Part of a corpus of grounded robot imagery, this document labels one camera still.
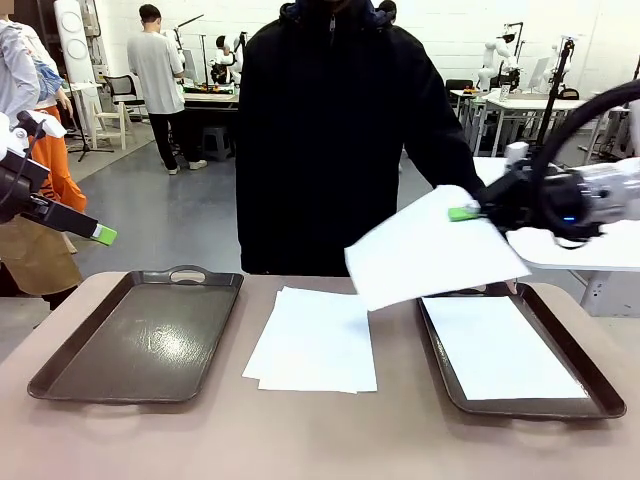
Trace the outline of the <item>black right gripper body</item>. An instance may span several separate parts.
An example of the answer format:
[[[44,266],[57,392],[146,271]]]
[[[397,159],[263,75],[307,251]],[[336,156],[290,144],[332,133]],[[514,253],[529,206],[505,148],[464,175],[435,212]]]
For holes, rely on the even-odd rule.
[[[600,224],[588,219],[588,200],[575,171],[547,176],[538,188],[532,174],[512,170],[482,191],[482,215],[499,231],[531,227],[566,240],[589,240],[600,235]]]

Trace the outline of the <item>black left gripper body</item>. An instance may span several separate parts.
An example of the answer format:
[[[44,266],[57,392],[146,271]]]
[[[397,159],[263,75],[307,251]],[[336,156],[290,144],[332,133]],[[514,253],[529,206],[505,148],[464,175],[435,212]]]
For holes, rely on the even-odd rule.
[[[1,223],[23,216],[43,224],[47,201],[37,199],[50,170],[8,151],[1,160]]]

